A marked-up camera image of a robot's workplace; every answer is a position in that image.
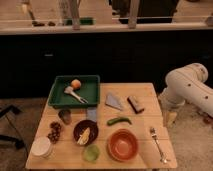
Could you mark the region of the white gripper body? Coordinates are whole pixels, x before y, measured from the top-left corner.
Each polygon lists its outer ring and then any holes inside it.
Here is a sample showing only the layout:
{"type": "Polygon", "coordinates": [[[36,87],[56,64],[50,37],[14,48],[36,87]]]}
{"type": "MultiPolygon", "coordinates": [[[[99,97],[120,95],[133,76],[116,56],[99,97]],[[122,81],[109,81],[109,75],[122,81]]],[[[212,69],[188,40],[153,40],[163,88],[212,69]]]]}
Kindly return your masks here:
{"type": "Polygon", "coordinates": [[[170,102],[168,102],[164,98],[159,99],[161,109],[164,113],[176,112],[178,107],[170,102]]]}

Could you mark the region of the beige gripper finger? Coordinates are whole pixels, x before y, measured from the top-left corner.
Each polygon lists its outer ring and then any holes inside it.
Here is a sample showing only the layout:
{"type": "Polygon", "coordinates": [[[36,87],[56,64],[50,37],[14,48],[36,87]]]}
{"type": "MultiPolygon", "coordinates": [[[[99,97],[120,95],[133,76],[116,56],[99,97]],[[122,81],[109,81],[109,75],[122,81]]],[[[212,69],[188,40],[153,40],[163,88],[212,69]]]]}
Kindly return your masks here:
{"type": "Polygon", "coordinates": [[[165,126],[170,127],[176,120],[177,113],[176,112],[169,112],[165,113],[165,126]]]}

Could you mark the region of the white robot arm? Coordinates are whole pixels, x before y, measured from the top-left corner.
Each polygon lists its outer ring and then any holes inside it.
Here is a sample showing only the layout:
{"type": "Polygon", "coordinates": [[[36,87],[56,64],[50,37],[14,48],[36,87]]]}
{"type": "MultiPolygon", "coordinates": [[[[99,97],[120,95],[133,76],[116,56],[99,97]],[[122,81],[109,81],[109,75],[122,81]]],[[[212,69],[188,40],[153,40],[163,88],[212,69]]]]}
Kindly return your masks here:
{"type": "Polygon", "coordinates": [[[208,70],[200,63],[174,69],[166,75],[166,87],[158,96],[165,126],[186,101],[213,117],[213,88],[205,84],[207,79],[208,70]]]}

